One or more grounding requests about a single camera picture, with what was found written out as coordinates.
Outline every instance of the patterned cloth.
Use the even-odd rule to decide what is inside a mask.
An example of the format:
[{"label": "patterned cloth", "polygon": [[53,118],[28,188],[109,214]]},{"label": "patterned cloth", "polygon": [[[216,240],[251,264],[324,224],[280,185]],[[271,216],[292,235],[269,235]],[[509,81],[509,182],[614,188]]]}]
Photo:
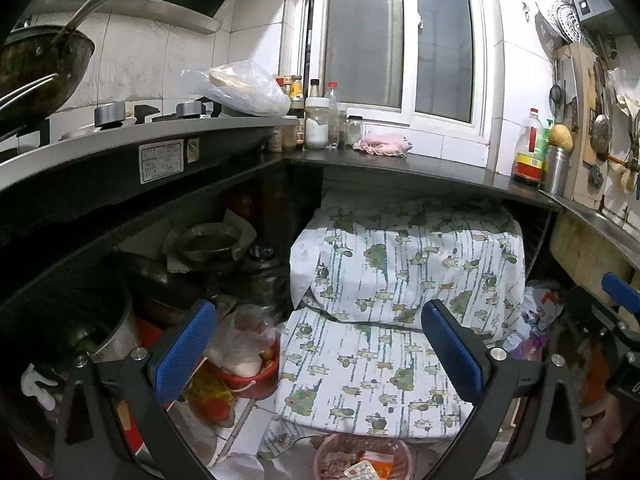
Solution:
[{"label": "patterned cloth", "polygon": [[261,447],[343,433],[433,441],[470,413],[420,329],[439,298],[487,344],[520,315],[522,233],[490,203],[440,199],[345,214],[320,210],[291,250],[298,304],[280,342],[278,415]]}]

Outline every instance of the red bottle cap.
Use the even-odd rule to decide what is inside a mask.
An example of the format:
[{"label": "red bottle cap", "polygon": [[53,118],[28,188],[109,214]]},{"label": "red bottle cap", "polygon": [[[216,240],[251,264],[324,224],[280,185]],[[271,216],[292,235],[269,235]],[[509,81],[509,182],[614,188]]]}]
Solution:
[{"label": "red bottle cap", "polygon": [[209,399],[204,409],[207,412],[207,416],[213,420],[227,420],[229,418],[230,408],[229,405],[222,399]]}]

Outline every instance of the stainless steel sink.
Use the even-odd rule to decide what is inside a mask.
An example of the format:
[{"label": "stainless steel sink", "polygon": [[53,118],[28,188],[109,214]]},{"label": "stainless steel sink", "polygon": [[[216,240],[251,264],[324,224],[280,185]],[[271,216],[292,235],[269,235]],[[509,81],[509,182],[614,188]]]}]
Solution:
[{"label": "stainless steel sink", "polygon": [[545,191],[541,192],[564,206],[565,209],[571,211],[585,222],[585,224],[589,225],[606,240],[611,242],[632,266],[640,270],[640,243],[630,234],[597,211],[578,204],[573,200],[567,200],[561,196],[546,193]]}]

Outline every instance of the white window frame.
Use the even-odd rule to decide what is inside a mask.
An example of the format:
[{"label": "white window frame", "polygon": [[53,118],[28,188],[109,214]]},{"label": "white window frame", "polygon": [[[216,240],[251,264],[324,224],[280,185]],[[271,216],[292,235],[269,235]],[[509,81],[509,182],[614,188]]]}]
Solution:
[{"label": "white window frame", "polygon": [[[403,0],[403,3],[404,61],[401,108],[347,103],[348,113],[361,115],[365,121],[371,123],[397,125],[412,130],[488,144],[490,131],[488,128],[484,128],[488,74],[486,73],[486,25],[482,0],[469,0],[474,43],[474,92],[470,123],[415,111],[420,15],[418,14],[418,0]],[[310,35],[309,79],[317,78],[321,82],[324,75],[327,16],[328,0],[314,0]]]}]

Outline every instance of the white powder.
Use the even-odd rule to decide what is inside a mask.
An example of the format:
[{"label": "white powder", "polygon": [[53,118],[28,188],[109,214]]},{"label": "white powder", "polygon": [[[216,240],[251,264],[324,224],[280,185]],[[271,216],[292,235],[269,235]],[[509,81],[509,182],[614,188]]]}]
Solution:
[{"label": "white powder", "polygon": [[322,148],[329,142],[329,125],[318,124],[307,118],[305,122],[305,144]]}]

